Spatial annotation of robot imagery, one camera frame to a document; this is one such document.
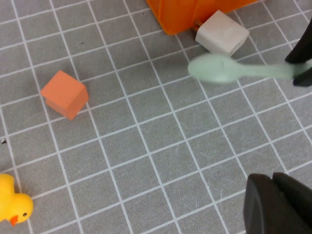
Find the light green spoon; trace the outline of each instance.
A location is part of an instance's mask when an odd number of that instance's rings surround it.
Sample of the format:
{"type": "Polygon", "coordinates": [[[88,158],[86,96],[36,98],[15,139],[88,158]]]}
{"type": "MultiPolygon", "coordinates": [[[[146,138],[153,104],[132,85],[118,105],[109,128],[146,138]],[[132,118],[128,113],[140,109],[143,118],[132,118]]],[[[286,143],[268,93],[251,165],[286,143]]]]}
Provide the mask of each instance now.
{"type": "Polygon", "coordinates": [[[208,53],[193,59],[188,70],[191,76],[200,81],[226,84],[244,76],[293,79],[295,75],[311,67],[309,62],[277,65],[240,64],[229,57],[208,53]]]}

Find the rubber duck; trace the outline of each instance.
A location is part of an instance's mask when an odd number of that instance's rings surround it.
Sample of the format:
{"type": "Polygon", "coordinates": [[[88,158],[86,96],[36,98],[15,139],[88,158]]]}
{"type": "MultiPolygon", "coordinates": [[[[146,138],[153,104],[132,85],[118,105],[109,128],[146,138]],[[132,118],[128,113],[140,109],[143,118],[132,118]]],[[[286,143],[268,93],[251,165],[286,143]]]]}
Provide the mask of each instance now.
{"type": "Polygon", "coordinates": [[[13,176],[0,174],[0,221],[8,220],[15,226],[26,221],[33,209],[34,204],[30,196],[15,193],[13,176]]]}

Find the duck beak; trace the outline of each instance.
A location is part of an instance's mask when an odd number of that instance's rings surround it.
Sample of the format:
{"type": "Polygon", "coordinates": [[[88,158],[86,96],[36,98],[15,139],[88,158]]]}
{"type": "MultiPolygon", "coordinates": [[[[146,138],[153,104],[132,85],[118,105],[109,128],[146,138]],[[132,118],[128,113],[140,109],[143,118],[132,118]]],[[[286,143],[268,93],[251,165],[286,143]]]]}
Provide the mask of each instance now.
{"type": "Polygon", "coordinates": [[[19,218],[19,216],[16,215],[16,216],[14,216],[14,217],[12,217],[12,218],[10,219],[10,222],[11,222],[12,226],[15,226],[15,224],[16,224],[17,221],[18,221],[18,218],[19,218]]]}

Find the spoon handle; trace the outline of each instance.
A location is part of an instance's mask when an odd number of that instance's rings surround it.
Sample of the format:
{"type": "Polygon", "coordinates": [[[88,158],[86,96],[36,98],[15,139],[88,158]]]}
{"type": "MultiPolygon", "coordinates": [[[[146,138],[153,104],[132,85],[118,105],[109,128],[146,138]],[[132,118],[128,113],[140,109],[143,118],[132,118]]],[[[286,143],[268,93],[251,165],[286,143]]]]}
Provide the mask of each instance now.
{"type": "Polygon", "coordinates": [[[273,77],[281,79],[293,79],[299,65],[277,64],[277,65],[244,65],[244,73],[251,77],[273,77]]]}

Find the foam cube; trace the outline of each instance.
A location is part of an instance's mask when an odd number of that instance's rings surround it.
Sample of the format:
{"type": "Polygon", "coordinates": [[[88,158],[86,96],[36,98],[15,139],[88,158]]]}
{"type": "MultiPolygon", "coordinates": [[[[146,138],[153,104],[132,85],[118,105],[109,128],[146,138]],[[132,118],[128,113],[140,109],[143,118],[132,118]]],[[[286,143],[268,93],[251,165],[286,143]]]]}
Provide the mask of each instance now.
{"type": "Polygon", "coordinates": [[[86,86],[63,71],[58,71],[40,93],[48,106],[70,120],[89,100],[86,86]]]}
{"type": "Polygon", "coordinates": [[[249,32],[221,11],[204,22],[195,40],[211,53],[231,56],[245,42],[249,32]]]}

